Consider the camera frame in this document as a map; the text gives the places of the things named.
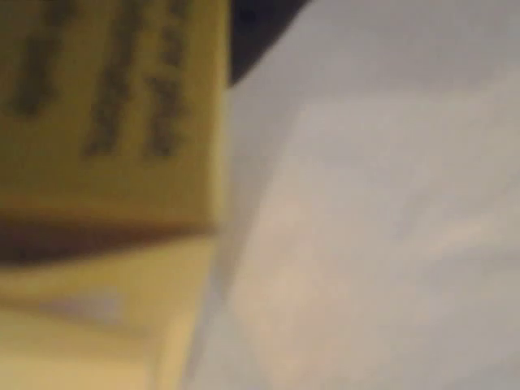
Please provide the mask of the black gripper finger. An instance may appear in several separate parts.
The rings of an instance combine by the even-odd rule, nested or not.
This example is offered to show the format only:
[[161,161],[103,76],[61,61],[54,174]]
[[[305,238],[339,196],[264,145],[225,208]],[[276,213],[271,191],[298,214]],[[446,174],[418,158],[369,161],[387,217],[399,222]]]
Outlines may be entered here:
[[244,79],[309,3],[308,0],[231,2],[231,86]]

